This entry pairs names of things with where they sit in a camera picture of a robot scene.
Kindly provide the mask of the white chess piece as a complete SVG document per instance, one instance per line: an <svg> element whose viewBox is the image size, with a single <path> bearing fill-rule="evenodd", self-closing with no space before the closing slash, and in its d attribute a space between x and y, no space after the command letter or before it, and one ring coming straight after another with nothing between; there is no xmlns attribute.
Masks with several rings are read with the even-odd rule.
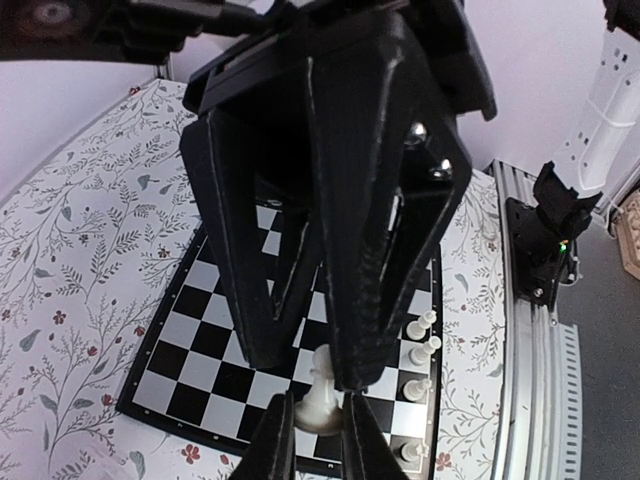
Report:
<svg viewBox="0 0 640 480"><path fill-rule="evenodd" d="M295 404L295 426L321 437L334 436L342 429L342 409L335 391L335 378L328 344L320 345L312 356L312 384Z"/></svg>

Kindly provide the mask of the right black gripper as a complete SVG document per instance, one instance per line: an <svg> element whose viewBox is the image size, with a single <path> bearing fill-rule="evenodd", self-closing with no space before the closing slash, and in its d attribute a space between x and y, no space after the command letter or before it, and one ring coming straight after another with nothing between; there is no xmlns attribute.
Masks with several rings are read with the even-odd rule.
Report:
<svg viewBox="0 0 640 480"><path fill-rule="evenodd" d="M457 114L497 115L488 68L461 1L276 1L260 14L231 1L92 1L89 40L114 58L163 64L187 39L202 34L238 37L250 47L269 37L321 31L359 14L396 13L418 39L438 85Z"/></svg>

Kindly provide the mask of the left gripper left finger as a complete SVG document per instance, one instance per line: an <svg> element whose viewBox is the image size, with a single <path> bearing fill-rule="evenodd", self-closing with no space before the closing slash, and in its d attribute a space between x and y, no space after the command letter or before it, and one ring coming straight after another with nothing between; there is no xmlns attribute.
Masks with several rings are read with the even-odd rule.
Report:
<svg viewBox="0 0 640 480"><path fill-rule="evenodd" d="M243 479L294 479L296 467L294 397L271 399L242 459Z"/></svg>

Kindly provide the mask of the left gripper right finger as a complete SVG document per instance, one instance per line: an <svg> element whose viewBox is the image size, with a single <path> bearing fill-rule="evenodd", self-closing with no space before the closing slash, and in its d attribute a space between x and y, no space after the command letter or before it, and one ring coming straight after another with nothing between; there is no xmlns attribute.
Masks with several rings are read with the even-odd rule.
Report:
<svg viewBox="0 0 640 480"><path fill-rule="evenodd" d="M367 399L347 393L343 401L341 478L358 480L404 479Z"/></svg>

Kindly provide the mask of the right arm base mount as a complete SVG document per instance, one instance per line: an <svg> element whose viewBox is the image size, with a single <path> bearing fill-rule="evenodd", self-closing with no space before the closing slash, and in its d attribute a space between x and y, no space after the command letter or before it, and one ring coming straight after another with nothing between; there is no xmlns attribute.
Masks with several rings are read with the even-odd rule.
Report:
<svg viewBox="0 0 640 480"><path fill-rule="evenodd" d="M559 230L543 210L512 197L506 201L506 213L514 293L553 311L573 245L588 226L587 213L570 213Z"/></svg>

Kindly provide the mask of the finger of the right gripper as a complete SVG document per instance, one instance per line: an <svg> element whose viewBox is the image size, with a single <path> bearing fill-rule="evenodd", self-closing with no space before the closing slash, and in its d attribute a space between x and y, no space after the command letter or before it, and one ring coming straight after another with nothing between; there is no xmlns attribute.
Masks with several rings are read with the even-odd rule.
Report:
<svg viewBox="0 0 640 480"><path fill-rule="evenodd" d="M454 112L396 13L324 32L306 103L337 387L376 383L470 167Z"/></svg>
<svg viewBox="0 0 640 480"><path fill-rule="evenodd" d="M214 109L184 129L180 149L243 356L254 369L278 367L297 334L320 260L317 216L305 209L286 213L269 286L256 211L257 133Z"/></svg>

